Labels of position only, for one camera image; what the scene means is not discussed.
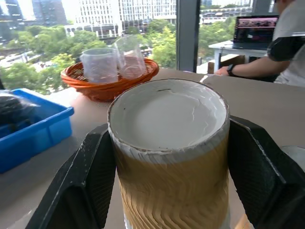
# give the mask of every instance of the clear plastic cup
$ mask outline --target clear plastic cup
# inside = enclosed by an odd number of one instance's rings
[[[82,53],[84,76],[92,83],[118,81],[117,51],[113,48],[89,49]]]
[[[118,52],[118,66],[121,75],[127,79],[135,79],[146,70],[144,58],[136,36],[124,36],[114,43]]]

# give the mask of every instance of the white t-shirt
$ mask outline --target white t-shirt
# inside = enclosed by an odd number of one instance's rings
[[[305,0],[295,0],[283,11],[277,22],[273,40],[290,37],[294,32],[305,32]],[[300,49],[275,83],[305,87],[305,46]]]

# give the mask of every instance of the cardboard box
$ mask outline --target cardboard box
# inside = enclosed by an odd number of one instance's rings
[[[221,57],[221,66],[228,66],[230,64],[243,64],[244,56],[229,54]],[[208,74],[214,74],[215,60],[208,62]]]

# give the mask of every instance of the white desk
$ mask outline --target white desk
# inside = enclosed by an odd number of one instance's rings
[[[161,69],[154,79],[200,81],[202,77],[195,73]],[[232,115],[264,127],[279,146],[305,146],[305,107],[300,105],[305,100],[305,88],[227,76],[209,77],[204,83],[224,96]],[[108,103],[92,102],[70,89],[52,97],[57,101],[71,99],[67,102],[75,111],[71,117],[73,134],[30,161],[0,174],[0,229],[10,225],[13,225],[10,229],[25,228],[56,171],[81,145],[89,131],[107,121]],[[232,180],[229,182],[229,203],[231,229],[248,229],[244,227],[247,218]],[[105,229],[123,228],[122,199],[116,177]]]
[[[226,41],[217,44],[209,45],[209,48],[214,49],[214,72],[220,68],[220,58],[222,54],[237,54],[244,55],[245,63],[249,63],[250,56],[263,57],[267,53],[265,50],[254,50],[254,49],[234,49],[232,48],[233,42]]]

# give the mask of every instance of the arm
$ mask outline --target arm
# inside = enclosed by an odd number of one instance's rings
[[[265,77],[283,72],[289,64],[289,61],[275,62],[269,57],[263,57],[251,63],[236,65],[232,72],[246,78]]]

